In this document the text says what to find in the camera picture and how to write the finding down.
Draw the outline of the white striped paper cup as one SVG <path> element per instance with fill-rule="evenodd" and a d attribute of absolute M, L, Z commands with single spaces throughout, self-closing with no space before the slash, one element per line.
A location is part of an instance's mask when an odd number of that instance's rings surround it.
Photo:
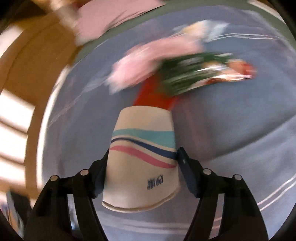
<path fill-rule="evenodd" d="M 180 186 L 171 112 L 124 108 L 112 133 L 102 205 L 122 213 L 152 210 L 172 199 Z"/>

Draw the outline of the red cigarette pack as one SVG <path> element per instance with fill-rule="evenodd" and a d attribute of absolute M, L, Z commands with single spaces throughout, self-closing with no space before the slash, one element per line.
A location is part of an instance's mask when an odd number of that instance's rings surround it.
<path fill-rule="evenodd" d="M 169 97 L 159 89 L 159 78 L 153 75 L 142 84 L 134 106 L 152 106 L 165 110 L 173 109 L 177 101 L 176 97 Z"/>

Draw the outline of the clear plastic food wrapper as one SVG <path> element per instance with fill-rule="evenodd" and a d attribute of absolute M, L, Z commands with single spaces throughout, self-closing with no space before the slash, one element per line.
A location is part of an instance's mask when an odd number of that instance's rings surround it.
<path fill-rule="evenodd" d="M 182 25 L 174 28 L 175 35 L 185 35 L 202 42 L 212 42 L 224 36 L 230 24 L 223 21 L 202 20 L 191 25 Z"/>

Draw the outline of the blue plaid blanket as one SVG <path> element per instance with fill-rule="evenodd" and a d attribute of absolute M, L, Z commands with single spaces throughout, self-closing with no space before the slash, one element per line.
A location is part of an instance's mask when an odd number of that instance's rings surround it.
<path fill-rule="evenodd" d="M 246 1 L 153 11 L 84 47 L 47 123 L 42 179 L 73 176 L 105 154 L 119 112 L 140 90 L 111 94 L 105 83 L 127 50 L 202 20 L 227 23 L 207 51 L 232 53 L 257 73 L 182 95 L 172 110 L 177 145 L 218 175 L 242 175 L 272 237 L 295 204 L 295 40 L 281 20 Z"/>

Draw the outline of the green red snack wrapper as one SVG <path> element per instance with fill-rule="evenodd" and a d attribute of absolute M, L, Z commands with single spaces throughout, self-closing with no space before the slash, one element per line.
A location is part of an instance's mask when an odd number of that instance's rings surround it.
<path fill-rule="evenodd" d="M 238 82 L 255 76 L 255 68 L 231 53 L 204 52 L 164 59 L 157 70 L 159 90 L 177 96 L 219 82 Z"/>

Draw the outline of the pink white snack wrapper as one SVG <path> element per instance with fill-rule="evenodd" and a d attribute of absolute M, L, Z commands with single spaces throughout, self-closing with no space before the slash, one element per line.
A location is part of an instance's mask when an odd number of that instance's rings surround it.
<path fill-rule="evenodd" d="M 128 50 L 124 57 L 112 66 L 107 77 L 111 93 L 135 86 L 152 76 L 161 61 L 204 51 L 199 40 L 187 35 L 157 39 Z"/>

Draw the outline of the pink pillow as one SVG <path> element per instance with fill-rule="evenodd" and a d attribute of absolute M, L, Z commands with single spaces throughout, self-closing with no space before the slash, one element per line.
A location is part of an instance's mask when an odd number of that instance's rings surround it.
<path fill-rule="evenodd" d="M 89 1 L 78 9 L 75 42 L 83 45 L 101 37 L 108 30 L 165 5 L 164 1 Z"/>

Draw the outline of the green bed sheet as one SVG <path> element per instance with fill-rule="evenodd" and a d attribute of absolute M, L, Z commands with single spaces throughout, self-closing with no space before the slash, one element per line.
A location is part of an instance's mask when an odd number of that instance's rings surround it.
<path fill-rule="evenodd" d="M 81 50 L 78 51 L 75 57 L 74 63 L 78 63 L 89 55 L 96 47 L 102 44 L 104 41 L 122 33 L 129 29 L 132 29 L 142 23 L 151 19 L 157 18 L 170 13 L 176 13 L 180 11 L 192 11 L 194 9 L 208 7 L 208 6 L 223 6 L 224 8 L 236 8 L 240 10 L 248 10 L 257 12 L 263 17 L 271 26 L 273 26 L 279 33 L 281 33 L 289 43 L 295 48 L 295 39 L 292 35 L 291 30 L 281 20 L 272 16 L 266 9 L 262 9 L 250 1 L 184 1 L 179 3 L 178 1 L 169 1 L 162 7 L 153 9 L 143 15 L 137 16 L 131 20 L 125 21 L 124 23 L 109 29 L 101 37 L 91 40 L 83 45 Z"/>

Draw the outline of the wooden window frame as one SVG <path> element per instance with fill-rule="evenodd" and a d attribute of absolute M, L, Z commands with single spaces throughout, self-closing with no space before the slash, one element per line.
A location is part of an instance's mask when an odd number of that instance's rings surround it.
<path fill-rule="evenodd" d="M 1 34 L 1 193 L 39 196 L 46 127 L 75 52 L 74 34 L 53 15 Z"/>

